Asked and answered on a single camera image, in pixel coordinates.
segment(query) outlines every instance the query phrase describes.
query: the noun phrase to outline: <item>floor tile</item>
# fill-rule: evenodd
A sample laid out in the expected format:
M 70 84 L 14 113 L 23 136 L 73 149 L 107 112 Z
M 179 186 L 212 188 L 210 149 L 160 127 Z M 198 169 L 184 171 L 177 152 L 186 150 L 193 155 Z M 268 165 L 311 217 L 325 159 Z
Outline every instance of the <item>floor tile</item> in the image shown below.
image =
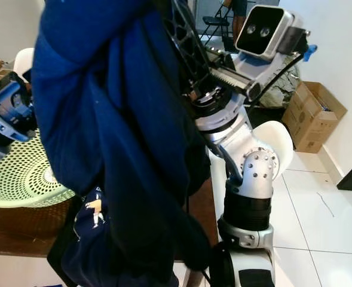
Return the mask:
M 173 264 L 173 272 L 175 273 L 176 277 L 178 278 L 179 281 L 179 286 L 182 286 L 183 280 L 185 278 L 185 273 L 186 273 L 186 266 L 182 262 L 175 262 Z
M 322 287 L 352 287 L 352 254 L 311 252 Z
M 276 287 L 320 287 L 310 252 L 274 248 Z
M 205 44 L 205 42 L 207 41 L 208 36 L 203 36 L 201 39 L 201 42 L 203 44 Z M 209 43 L 207 44 L 209 47 L 214 47 L 215 49 L 218 50 L 224 50 L 224 43 L 222 42 L 222 38 L 221 36 L 212 36 L 212 38 L 210 39 Z
M 317 154 L 307 152 L 294 152 L 290 170 L 302 170 L 306 172 L 327 172 Z
M 0 287 L 58 284 L 65 286 L 45 258 L 0 255 Z
M 352 253 L 352 191 L 340 191 L 327 173 L 283 174 L 308 247 Z
M 308 249 L 283 178 L 273 182 L 270 223 L 274 227 L 274 246 Z

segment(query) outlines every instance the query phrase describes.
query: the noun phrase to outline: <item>brown tabletop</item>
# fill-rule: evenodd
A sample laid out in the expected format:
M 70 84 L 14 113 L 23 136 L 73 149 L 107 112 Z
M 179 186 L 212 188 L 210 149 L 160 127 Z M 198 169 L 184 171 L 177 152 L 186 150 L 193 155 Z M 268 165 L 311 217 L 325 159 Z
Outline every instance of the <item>brown tabletop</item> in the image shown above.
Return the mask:
M 46 257 L 65 222 L 71 200 L 43 208 L 0 209 L 0 254 Z M 212 180 L 189 201 L 212 245 L 218 242 Z

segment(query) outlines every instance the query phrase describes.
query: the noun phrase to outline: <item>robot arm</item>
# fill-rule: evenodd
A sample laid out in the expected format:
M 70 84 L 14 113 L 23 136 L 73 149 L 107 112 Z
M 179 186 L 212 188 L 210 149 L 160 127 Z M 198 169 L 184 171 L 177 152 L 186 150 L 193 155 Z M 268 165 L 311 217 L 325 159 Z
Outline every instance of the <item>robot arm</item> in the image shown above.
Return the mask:
M 303 58 L 309 33 L 286 10 L 255 6 L 236 42 L 240 54 L 234 67 L 225 52 L 205 50 L 183 2 L 172 1 L 172 9 L 173 18 L 164 21 L 185 69 L 184 99 L 207 146 L 224 159 L 228 171 L 218 220 L 223 241 L 213 248 L 211 285 L 274 286 L 274 230 L 269 223 L 273 179 L 290 163 L 292 141 L 280 123 L 265 124 L 273 126 L 272 136 L 279 141 L 257 138 L 240 109 L 245 98 L 257 101 L 273 84 L 278 77 L 269 78 L 287 55 L 296 56 L 293 64 Z M 221 202 L 215 203 L 216 209 L 222 208 Z

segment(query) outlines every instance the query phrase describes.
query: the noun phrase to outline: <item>white laundry basket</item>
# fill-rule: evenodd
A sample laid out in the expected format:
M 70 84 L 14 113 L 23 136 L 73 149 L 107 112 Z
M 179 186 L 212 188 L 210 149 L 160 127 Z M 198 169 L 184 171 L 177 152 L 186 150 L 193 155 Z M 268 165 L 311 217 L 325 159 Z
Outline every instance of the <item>white laundry basket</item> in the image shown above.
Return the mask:
M 0 160 L 0 207 L 46 207 L 75 194 L 59 184 L 40 141 L 39 132 L 29 142 L 14 142 Z

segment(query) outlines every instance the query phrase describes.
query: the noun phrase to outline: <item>laundry basket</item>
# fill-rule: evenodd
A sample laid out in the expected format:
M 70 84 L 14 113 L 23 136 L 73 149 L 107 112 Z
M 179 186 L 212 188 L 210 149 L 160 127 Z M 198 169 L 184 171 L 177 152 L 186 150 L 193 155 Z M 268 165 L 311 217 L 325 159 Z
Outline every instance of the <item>laundry basket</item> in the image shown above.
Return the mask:
M 74 195 L 53 176 L 39 132 L 29 142 L 12 143 L 0 160 L 0 208 L 46 207 Z

